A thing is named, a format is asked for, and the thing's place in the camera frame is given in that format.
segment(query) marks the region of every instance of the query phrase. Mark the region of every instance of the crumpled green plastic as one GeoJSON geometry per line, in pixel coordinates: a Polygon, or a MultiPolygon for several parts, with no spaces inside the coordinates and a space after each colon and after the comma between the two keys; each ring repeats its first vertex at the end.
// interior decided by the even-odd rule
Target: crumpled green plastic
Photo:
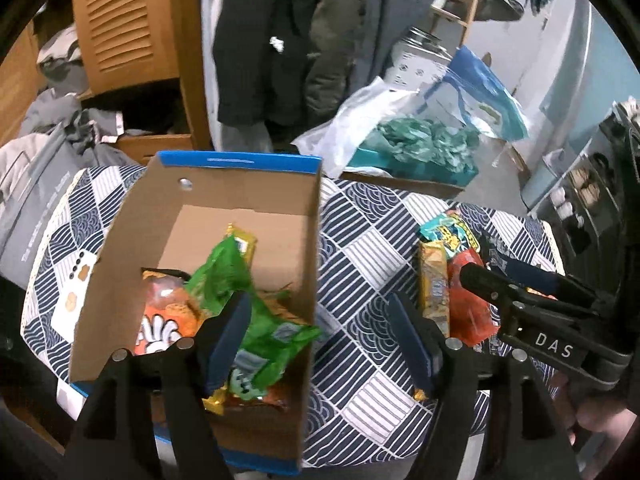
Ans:
{"type": "Polygon", "coordinates": [[[233,237],[225,238],[213,248],[207,261],[185,284],[185,289],[202,309],[214,316],[222,312],[236,290],[245,290],[250,295],[251,321],[234,366],[255,390],[264,390],[276,383],[287,364],[320,335],[316,326],[295,324],[271,312],[258,296],[251,272],[233,237]]]}
{"type": "Polygon", "coordinates": [[[479,146],[472,126],[455,128],[440,121],[397,118],[379,123],[361,146],[388,153],[399,162],[433,162],[453,173],[474,170],[472,153],[479,146]]]}

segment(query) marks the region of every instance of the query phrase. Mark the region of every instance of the light blue wall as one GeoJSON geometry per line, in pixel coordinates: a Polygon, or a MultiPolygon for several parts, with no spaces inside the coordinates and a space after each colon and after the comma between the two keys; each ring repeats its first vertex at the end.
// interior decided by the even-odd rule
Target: light blue wall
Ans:
{"type": "Polygon", "coordinates": [[[593,9],[585,84],[569,140],[576,152],[604,119],[613,101],[640,99],[640,73],[604,18],[593,9]]]}

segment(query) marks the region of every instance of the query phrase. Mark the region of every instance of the tablecloth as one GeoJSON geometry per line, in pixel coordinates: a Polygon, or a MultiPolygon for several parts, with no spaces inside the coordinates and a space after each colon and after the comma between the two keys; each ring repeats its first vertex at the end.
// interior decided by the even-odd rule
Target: tablecloth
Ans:
{"type": "MultiPolygon", "coordinates": [[[[70,344],[50,318],[77,250],[97,253],[127,190],[144,168],[89,168],[76,174],[44,233],[31,273],[21,333],[34,354],[68,380],[70,344]]],[[[452,203],[417,193],[323,179],[316,323],[322,337],[308,405],[305,466],[386,462],[415,454],[434,410],[415,402],[412,381],[384,316],[394,289],[417,298],[418,228],[452,203]]],[[[469,227],[500,238],[512,255],[562,269],[544,223],[457,204],[469,227]]],[[[483,351],[506,354],[496,338],[483,351]]],[[[552,369],[534,362],[548,381],[552,369]]],[[[488,394],[478,392],[472,433],[484,431],[488,394]]]]}

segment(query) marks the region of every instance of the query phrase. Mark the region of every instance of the cartoon glove print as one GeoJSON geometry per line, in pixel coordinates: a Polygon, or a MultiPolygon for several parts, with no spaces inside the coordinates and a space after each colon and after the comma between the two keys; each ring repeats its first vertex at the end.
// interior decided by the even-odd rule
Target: cartoon glove print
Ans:
{"type": "Polygon", "coordinates": [[[162,316],[155,314],[150,322],[147,316],[143,316],[138,340],[147,341],[147,354],[166,350],[181,337],[178,324],[173,319],[165,321],[162,316]]]}

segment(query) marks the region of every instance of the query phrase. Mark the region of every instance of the teal snack package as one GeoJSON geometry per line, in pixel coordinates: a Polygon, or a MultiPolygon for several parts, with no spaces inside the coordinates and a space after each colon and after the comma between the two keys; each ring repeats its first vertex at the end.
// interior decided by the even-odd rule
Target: teal snack package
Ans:
{"type": "Polygon", "coordinates": [[[442,241],[447,259],[468,249],[476,252],[480,244],[466,222],[455,211],[442,213],[420,227],[420,234],[428,241],[442,241]]]}
{"type": "Polygon", "coordinates": [[[289,362],[320,335],[320,329],[274,302],[289,299],[290,291],[258,293],[251,272],[233,237],[216,245],[207,261],[193,273],[185,290],[200,307],[218,316],[236,290],[251,296],[251,322],[240,344],[234,368],[259,392],[276,383],[289,362]]]}

